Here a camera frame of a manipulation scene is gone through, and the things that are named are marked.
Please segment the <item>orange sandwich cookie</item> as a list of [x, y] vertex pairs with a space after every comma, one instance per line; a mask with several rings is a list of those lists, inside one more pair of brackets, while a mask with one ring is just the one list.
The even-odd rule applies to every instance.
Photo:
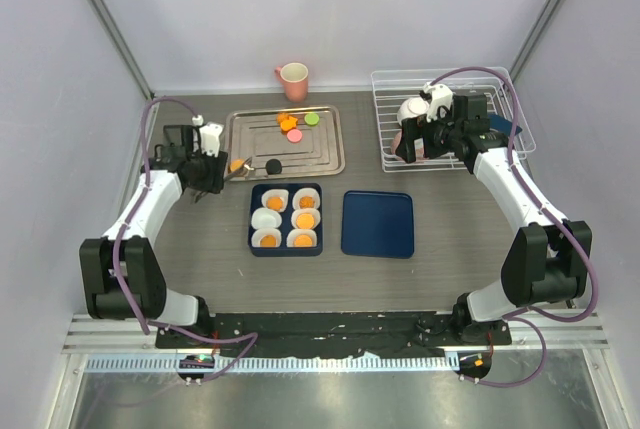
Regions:
[[310, 248], [315, 245], [315, 239], [310, 234], [300, 233], [293, 239], [293, 246], [296, 248]]
[[311, 213], [300, 213], [295, 219], [295, 225], [299, 229], [313, 229], [316, 219]]
[[242, 169], [244, 166], [244, 161], [242, 159], [236, 159], [231, 162], [229, 166], [229, 172], [234, 172], [238, 169]]

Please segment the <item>navy blue box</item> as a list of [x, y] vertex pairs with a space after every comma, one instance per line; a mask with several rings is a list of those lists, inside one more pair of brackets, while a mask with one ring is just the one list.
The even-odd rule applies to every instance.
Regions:
[[[291, 224], [291, 215], [295, 210], [292, 206], [292, 199], [295, 192], [303, 187], [315, 188], [320, 195], [321, 205], [317, 209], [321, 215], [320, 224], [314, 229], [318, 237], [318, 246], [311, 249], [290, 249], [286, 247], [286, 239], [288, 233], [294, 229]], [[264, 207], [261, 203], [262, 195], [269, 189], [286, 189], [289, 191], [289, 201], [286, 210], [279, 213], [282, 217], [282, 224], [279, 229], [282, 235], [282, 242], [278, 248], [275, 249], [252, 249], [250, 247], [250, 238], [255, 231], [250, 224], [252, 213], [260, 208]], [[253, 187], [250, 197], [250, 211], [249, 211], [249, 229], [247, 236], [247, 244], [251, 253], [256, 257], [314, 257], [319, 256], [323, 251], [323, 204], [322, 204], [322, 189], [319, 184], [316, 183], [283, 183], [283, 184], [257, 184]]]

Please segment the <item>orange flower cookie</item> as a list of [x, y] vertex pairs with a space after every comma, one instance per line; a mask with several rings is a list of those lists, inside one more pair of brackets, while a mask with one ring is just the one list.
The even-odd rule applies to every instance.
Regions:
[[281, 196], [269, 196], [266, 199], [265, 206], [270, 210], [282, 212], [285, 207], [284, 199]]

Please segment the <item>orange chip cookie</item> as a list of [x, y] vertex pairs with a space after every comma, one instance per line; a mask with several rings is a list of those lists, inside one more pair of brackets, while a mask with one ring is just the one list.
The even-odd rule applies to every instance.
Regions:
[[261, 248], [275, 248], [280, 245], [279, 238], [273, 234], [263, 236], [259, 241]]

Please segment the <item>navy blue lid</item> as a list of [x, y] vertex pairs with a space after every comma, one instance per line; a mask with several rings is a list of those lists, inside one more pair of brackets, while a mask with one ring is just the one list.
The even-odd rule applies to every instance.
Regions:
[[414, 237], [410, 195], [360, 190], [344, 194], [341, 227], [344, 254], [409, 259], [415, 250]]

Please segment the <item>orange swirl cookie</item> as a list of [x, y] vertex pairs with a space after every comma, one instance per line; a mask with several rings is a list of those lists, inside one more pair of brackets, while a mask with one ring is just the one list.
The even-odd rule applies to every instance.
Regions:
[[316, 207], [316, 202], [313, 196], [305, 195], [299, 199], [300, 209], [312, 209]]

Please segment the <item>metal tongs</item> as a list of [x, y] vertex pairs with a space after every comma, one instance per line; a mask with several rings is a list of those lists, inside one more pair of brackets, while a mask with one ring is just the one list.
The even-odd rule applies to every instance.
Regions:
[[[238, 169], [234, 172], [229, 172], [228, 174], [224, 176], [223, 178], [223, 182], [226, 183], [234, 178], [238, 178], [238, 177], [244, 177], [247, 174], [249, 174], [251, 171], [253, 171], [253, 167], [251, 166], [252, 164], [252, 158], [248, 157], [246, 159], [243, 160], [244, 161], [244, 166], [242, 169]], [[208, 195], [208, 192], [206, 191], [194, 191], [192, 193], [192, 199], [191, 202], [193, 204], [197, 204], [201, 199], [203, 199], [204, 197], [206, 197]]]

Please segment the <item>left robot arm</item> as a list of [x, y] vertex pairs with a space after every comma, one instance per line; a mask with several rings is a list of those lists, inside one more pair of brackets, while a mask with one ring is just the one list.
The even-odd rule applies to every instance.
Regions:
[[213, 334], [203, 299], [168, 288], [154, 244], [171, 208], [191, 189], [198, 195], [224, 188], [228, 153], [221, 149], [224, 126], [168, 125], [164, 141], [141, 168], [138, 187], [117, 221], [79, 249], [85, 302], [95, 319], [140, 319], [178, 326], [190, 347], [205, 346]]

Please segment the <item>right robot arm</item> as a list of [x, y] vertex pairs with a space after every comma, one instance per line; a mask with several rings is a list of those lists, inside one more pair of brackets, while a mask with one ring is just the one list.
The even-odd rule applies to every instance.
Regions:
[[461, 96], [445, 86], [406, 99], [397, 121], [395, 155], [451, 153], [494, 197], [514, 239], [497, 281], [461, 295], [452, 311], [457, 340], [472, 344], [506, 316], [580, 297], [587, 287], [592, 232], [557, 210], [522, 168], [509, 136], [491, 126], [483, 95]]

